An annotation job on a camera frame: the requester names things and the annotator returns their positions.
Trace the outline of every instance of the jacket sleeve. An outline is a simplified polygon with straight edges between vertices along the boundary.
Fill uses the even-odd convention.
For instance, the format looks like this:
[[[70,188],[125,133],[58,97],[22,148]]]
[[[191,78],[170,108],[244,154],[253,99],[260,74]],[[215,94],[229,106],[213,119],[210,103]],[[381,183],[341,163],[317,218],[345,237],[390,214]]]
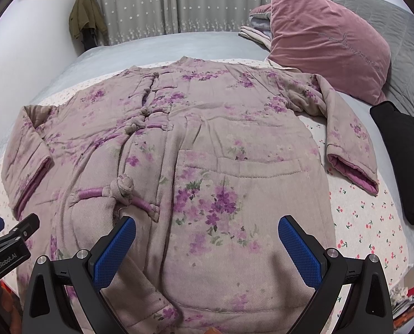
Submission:
[[[377,161],[371,138],[331,84],[317,74],[282,72],[276,85],[287,99],[288,109],[327,118],[329,163],[367,192],[377,194]]]
[[[47,144],[35,130],[47,119],[50,108],[21,108],[6,147],[1,178],[17,220],[53,163]]]

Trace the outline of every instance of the jacket cuff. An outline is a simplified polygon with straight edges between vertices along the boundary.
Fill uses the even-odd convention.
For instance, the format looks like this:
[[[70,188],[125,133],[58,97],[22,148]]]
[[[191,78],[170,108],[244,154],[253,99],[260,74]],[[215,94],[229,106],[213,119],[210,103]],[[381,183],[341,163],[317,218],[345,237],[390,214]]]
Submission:
[[[367,165],[349,157],[339,146],[329,144],[326,155],[329,163],[342,175],[366,192],[374,195],[378,193],[377,171],[373,172]]]

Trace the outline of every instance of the folded blanket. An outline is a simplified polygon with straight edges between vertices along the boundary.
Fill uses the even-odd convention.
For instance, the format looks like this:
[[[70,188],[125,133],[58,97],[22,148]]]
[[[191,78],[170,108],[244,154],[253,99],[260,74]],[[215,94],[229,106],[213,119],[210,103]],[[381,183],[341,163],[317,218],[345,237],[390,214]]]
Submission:
[[[249,16],[270,20],[271,13],[272,13],[272,6],[269,3],[266,5],[255,7],[253,10],[250,11]]]
[[[256,17],[249,17],[249,26],[259,31],[270,32],[270,20],[260,19]]]
[[[271,41],[262,32],[248,26],[241,26],[241,31],[238,33],[238,35],[243,38],[255,41],[256,43],[262,44],[270,51]]]
[[[270,40],[272,40],[272,33],[270,30],[260,30],[264,35],[266,35]]]

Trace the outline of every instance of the gray star-patterned curtain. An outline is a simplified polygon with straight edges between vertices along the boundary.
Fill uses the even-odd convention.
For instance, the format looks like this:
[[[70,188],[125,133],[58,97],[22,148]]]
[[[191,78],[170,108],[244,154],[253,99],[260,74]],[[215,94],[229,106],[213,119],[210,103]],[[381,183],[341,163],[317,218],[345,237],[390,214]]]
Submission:
[[[270,0],[99,0],[110,45],[162,34],[239,31]]]

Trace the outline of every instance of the hanging coat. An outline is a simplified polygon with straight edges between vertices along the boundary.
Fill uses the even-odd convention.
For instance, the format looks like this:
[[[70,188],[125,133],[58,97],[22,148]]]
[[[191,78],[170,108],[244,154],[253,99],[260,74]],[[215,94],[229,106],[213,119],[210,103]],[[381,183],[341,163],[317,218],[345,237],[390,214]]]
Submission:
[[[102,34],[107,32],[97,0],[75,0],[69,15],[69,31],[78,39],[83,29],[99,30]]]

